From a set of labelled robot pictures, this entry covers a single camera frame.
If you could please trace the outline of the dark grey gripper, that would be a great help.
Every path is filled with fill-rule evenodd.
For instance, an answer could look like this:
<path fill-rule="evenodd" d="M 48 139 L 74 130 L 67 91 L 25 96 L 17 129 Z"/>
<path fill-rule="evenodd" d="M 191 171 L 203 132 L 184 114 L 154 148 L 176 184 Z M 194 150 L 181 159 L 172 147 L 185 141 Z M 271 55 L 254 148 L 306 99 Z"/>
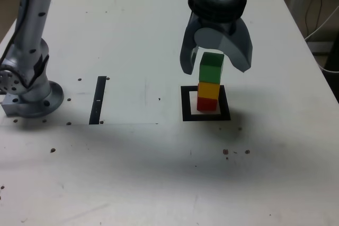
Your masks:
<path fill-rule="evenodd" d="M 191 75 L 198 46 L 223 52 L 232 65 L 246 72 L 251 68 L 253 46 L 244 21 L 217 23 L 196 16 L 191 12 L 185 29 L 180 64 L 185 74 Z"/>

